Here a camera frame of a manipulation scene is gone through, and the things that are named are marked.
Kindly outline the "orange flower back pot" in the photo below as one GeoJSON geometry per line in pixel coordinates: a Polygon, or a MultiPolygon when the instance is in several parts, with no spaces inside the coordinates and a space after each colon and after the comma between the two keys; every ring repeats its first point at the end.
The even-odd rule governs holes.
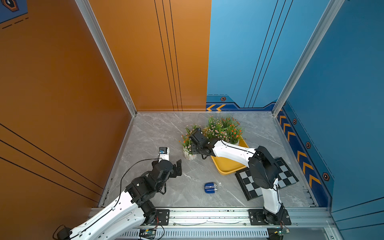
{"type": "Polygon", "coordinates": [[[191,126],[186,126],[186,133],[182,135],[183,140],[181,141],[183,146],[183,154],[187,160],[194,160],[197,157],[197,154],[192,153],[192,141],[190,140],[191,133],[196,130],[199,126],[194,124],[191,126]]]}

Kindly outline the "pink flower back pot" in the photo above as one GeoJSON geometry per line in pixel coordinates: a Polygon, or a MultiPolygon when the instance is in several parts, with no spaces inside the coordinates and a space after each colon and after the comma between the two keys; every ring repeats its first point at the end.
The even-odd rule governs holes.
{"type": "Polygon", "coordinates": [[[222,119],[211,116],[208,118],[208,124],[203,128],[202,132],[207,139],[227,140],[227,128],[222,119]]]}

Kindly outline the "yellow plastic tray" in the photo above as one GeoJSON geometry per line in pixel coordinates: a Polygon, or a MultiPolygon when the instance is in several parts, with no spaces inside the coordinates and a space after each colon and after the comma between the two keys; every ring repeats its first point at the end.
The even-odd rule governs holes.
{"type": "Polygon", "coordinates": [[[256,150],[247,145],[234,145],[217,140],[212,148],[211,158],[221,175],[229,175],[249,166],[256,150]]]}

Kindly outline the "red flower white pot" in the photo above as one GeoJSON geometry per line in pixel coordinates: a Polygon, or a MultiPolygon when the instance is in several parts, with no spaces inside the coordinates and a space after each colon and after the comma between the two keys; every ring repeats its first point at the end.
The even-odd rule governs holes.
{"type": "Polygon", "coordinates": [[[222,138],[225,142],[237,145],[242,139],[243,129],[240,123],[233,117],[221,119],[222,138]]]}

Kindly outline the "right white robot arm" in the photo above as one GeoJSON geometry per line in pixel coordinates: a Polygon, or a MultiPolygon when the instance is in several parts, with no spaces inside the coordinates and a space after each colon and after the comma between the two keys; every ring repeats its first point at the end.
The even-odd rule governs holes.
{"type": "Polygon", "coordinates": [[[251,172],[254,183],[261,188],[264,207],[254,219],[263,225],[291,225],[291,218],[280,199],[278,188],[279,165],[269,151],[262,146],[256,149],[229,144],[217,138],[207,139],[200,128],[191,133],[192,153],[230,159],[238,162],[251,172]]]}

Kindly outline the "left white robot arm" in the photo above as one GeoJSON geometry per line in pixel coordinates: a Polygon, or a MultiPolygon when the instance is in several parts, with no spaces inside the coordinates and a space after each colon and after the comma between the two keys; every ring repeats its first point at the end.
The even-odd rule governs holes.
{"type": "Polygon", "coordinates": [[[166,182],[182,175],[182,161],[155,160],[152,170],[134,178],[107,207],[75,228],[63,227],[54,240],[114,240],[124,231],[150,224],[157,210],[151,199],[166,192],[166,182]]]}

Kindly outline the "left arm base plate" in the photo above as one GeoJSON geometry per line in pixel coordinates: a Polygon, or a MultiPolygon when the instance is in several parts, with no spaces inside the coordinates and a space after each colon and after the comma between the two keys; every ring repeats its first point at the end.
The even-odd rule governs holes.
{"type": "Polygon", "coordinates": [[[151,226],[156,226],[158,224],[162,226],[168,226],[170,219],[170,210],[169,209],[157,209],[156,216],[154,220],[150,223],[151,226]]]}

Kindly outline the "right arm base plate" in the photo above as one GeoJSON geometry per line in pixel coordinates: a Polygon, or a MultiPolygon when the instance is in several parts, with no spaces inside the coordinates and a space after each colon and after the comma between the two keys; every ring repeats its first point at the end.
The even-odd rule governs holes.
{"type": "Polygon", "coordinates": [[[290,226],[292,224],[289,213],[284,208],[281,208],[277,214],[270,213],[265,209],[250,209],[248,210],[248,213],[252,226],[290,226]]]}

